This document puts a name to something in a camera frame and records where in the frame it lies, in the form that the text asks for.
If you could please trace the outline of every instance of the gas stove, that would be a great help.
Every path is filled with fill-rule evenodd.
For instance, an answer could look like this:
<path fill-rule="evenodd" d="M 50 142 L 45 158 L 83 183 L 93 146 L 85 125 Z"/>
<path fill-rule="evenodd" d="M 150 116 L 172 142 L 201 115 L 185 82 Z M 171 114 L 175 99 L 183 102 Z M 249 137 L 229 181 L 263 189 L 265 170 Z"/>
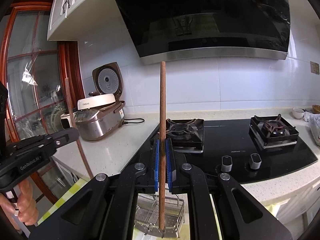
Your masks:
<path fill-rule="evenodd" d="M 158 132 L 156 127 L 128 165 L 152 149 Z M 239 183 L 280 177 L 318 160 L 295 127 L 279 115 L 239 120 L 167 120 L 167 138 L 171 138 L 174 151 L 183 152 L 187 162 L 201 168 L 207 177 L 228 172 Z"/>

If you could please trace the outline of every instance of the wooden stick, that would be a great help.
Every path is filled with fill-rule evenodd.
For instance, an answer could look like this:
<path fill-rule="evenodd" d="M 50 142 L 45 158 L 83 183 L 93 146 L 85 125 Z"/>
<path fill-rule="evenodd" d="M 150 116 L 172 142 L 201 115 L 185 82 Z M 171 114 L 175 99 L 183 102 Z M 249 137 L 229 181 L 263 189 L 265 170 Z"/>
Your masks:
<path fill-rule="evenodd" d="M 165 201 L 165 62 L 160 63 L 160 161 L 159 161 L 159 229 L 164 230 Z"/>
<path fill-rule="evenodd" d="M 66 99 L 67 99 L 68 111 L 69 111 L 69 114 L 70 114 L 70 120 L 71 120 L 72 126 L 74 128 L 76 128 L 76 123 L 75 123 L 75 119 L 73 118 L 73 112 L 72 112 L 72 101 L 71 101 L 69 78 L 65 78 L 64 79 L 64 84 L 65 84 L 65 89 L 66 89 Z M 93 179 L 92 171 L 91 171 L 90 166 L 88 164 L 87 158 L 84 155 L 84 151 L 83 151 L 83 148 L 82 148 L 82 145 L 81 145 L 81 142 L 80 142 L 79 139 L 77 140 L 77 145 L 78 145 L 79 152 L 80 152 L 82 161 L 84 163 L 84 166 L 85 166 L 85 168 L 86 168 L 86 170 L 87 170 L 87 172 L 89 174 L 89 177 L 90 177 L 90 179 Z"/>

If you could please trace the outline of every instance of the white speckled countertop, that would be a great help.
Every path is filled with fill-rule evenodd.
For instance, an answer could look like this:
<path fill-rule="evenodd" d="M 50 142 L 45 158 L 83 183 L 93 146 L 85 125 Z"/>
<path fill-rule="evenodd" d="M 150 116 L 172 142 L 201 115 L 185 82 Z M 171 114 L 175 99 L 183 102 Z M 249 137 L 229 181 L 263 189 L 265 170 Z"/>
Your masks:
<path fill-rule="evenodd" d="M 320 158 L 320 147 L 312 138 L 308 123 L 303 119 L 294 119 L 291 109 L 254 109 L 210 112 L 181 112 L 167 113 L 171 119 L 226 120 L 247 119 L 255 114 L 258 116 L 282 116 L 299 131 L 299 136 L 310 147 L 313 153 Z M 127 124 L 117 129 L 107 138 L 98 142 L 82 142 L 84 153 L 92 169 L 92 173 L 100 172 L 111 176 L 121 172 L 122 168 L 130 161 L 146 138 L 159 123 L 159 114 L 127 114 L 127 118 L 142 117 L 143 124 Z M 88 180 L 88 173 L 81 160 L 76 143 L 71 143 L 57 150 L 53 158 L 78 176 Z M 320 179 L 320 161 L 294 173 L 256 183 L 244 184 L 248 190 L 263 205 L 284 201 L 313 185 Z"/>

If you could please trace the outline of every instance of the power cord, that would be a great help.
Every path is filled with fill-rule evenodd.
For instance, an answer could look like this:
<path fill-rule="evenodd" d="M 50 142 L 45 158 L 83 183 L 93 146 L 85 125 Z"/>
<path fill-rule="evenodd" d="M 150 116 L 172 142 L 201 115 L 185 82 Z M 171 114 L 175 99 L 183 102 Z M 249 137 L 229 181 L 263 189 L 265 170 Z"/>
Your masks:
<path fill-rule="evenodd" d="M 122 124 L 127 124 L 127 123 L 143 123 L 145 120 L 143 118 L 132 118 L 132 119 L 125 119 L 124 120 L 141 120 L 140 122 L 125 122 L 123 121 Z"/>

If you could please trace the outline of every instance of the range hood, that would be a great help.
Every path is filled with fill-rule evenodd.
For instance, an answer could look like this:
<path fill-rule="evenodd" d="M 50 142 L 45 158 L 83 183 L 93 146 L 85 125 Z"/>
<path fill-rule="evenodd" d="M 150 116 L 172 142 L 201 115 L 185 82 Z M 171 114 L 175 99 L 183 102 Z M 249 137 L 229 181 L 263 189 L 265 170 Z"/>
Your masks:
<path fill-rule="evenodd" d="M 116 3 L 144 64 L 194 57 L 287 57 L 288 0 Z"/>

